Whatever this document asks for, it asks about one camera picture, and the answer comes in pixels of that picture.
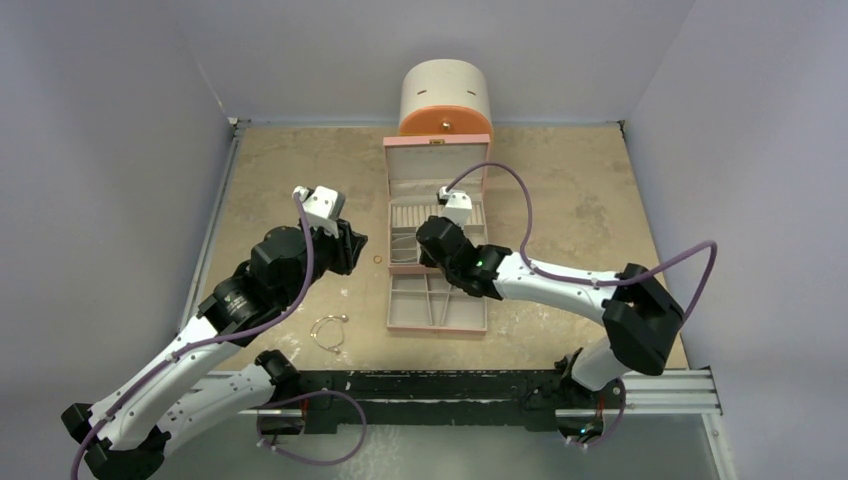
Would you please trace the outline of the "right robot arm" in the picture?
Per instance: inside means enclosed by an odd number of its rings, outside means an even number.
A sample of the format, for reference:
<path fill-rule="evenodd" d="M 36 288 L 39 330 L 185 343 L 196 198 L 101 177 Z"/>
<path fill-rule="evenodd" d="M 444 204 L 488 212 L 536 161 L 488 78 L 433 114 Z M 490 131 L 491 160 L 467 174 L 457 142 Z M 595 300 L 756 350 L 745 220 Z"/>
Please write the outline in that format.
<path fill-rule="evenodd" d="M 594 321 L 605 330 L 595 343 L 569 360 L 561 381 L 564 399 L 584 407 L 611 381 L 635 371 L 659 376 L 666 368 L 684 310 L 645 267 L 629 263 L 621 272 L 580 272 L 547 265 L 558 279 L 531 269 L 507 247 L 475 246 L 462 228 L 431 216 L 416 231 L 422 265 L 437 268 L 446 281 L 472 297 L 538 303 Z"/>

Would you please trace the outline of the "aluminium frame rail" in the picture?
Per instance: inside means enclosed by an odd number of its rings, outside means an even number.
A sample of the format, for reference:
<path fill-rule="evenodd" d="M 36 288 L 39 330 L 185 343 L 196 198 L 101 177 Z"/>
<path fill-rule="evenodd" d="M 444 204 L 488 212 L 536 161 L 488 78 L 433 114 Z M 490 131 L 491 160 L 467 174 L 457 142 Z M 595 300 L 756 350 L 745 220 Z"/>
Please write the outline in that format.
<path fill-rule="evenodd" d="M 219 112 L 113 122 L 114 190 L 124 233 L 104 277 L 111 302 L 114 373 L 103 395 L 124 382 L 173 337 L 205 244 L 232 138 Z"/>

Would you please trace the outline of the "silver pearl bangle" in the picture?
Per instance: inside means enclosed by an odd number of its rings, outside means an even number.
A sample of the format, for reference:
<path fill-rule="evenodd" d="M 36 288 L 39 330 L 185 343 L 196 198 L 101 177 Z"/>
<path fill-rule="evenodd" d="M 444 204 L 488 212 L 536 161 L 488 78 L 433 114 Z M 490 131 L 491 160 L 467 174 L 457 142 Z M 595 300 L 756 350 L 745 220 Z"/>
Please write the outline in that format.
<path fill-rule="evenodd" d="M 340 355 L 346 340 L 344 327 L 349 320 L 346 314 L 321 317 L 310 328 L 310 337 L 320 349 Z"/>

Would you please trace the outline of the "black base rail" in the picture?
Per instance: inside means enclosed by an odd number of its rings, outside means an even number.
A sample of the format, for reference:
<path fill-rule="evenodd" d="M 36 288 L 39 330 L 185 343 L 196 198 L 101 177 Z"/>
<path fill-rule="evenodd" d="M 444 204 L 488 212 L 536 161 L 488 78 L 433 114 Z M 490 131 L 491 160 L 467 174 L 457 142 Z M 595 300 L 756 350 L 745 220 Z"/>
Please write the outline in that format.
<path fill-rule="evenodd" d="M 276 388 L 265 409 L 291 409 L 308 434 L 341 425 L 509 426 L 592 436 L 626 391 L 613 380 L 598 392 L 563 371 L 302 370 Z"/>

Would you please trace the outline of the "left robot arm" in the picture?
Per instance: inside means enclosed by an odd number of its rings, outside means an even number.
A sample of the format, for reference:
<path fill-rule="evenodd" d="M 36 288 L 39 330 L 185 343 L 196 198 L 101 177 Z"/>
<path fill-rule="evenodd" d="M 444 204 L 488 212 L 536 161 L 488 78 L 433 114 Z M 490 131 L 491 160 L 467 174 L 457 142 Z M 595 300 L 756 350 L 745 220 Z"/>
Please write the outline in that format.
<path fill-rule="evenodd" d="M 187 441 L 245 409 L 302 407 L 331 395 L 303 389 L 300 372 L 277 350 L 204 389 L 195 386 L 294 313 L 325 273 L 351 274 L 367 242 L 342 219 L 268 231 L 139 373 L 102 400 L 62 413 L 78 443 L 71 478 L 87 466 L 97 479 L 147 479 Z"/>

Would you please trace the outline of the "round beige orange box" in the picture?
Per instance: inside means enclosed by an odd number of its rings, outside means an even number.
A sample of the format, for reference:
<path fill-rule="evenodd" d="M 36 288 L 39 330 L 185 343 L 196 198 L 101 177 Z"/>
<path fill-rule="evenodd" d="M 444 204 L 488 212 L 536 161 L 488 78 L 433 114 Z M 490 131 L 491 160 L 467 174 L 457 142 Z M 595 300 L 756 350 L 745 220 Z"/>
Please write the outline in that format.
<path fill-rule="evenodd" d="M 412 67 L 400 95 L 402 135 L 493 133 L 487 80 L 475 65 L 433 59 Z"/>

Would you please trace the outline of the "pink box pull-out drawer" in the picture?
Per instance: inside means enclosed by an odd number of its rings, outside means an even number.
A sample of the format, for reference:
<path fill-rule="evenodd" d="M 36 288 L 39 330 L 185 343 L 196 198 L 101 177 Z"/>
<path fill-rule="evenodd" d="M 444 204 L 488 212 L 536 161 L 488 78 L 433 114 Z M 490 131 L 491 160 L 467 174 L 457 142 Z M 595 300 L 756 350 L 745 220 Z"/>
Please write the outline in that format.
<path fill-rule="evenodd" d="M 484 298 L 468 296 L 437 274 L 390 277 L 387 328 L 397 331 L 484 334 Z"/>

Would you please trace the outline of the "pink jewelry box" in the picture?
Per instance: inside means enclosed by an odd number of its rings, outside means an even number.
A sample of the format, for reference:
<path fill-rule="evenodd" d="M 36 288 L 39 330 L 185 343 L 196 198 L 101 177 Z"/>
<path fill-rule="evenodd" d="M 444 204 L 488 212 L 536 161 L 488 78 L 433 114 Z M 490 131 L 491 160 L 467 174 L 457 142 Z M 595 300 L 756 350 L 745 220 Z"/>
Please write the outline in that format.
<path fill-rule="evenodd" d="M 474 242 L 487 240 L 484 208 L 486 170 L 463 172 L 489 159 L 488 134 L 390 136 L 383 139 L 388 184 L 388 272 L 391 275 L 432 273 L 418 263 L 415 232 L 442 205 L 437 193 L 457 178 L 455 188 L 472 205 L 464 230 Z"/>

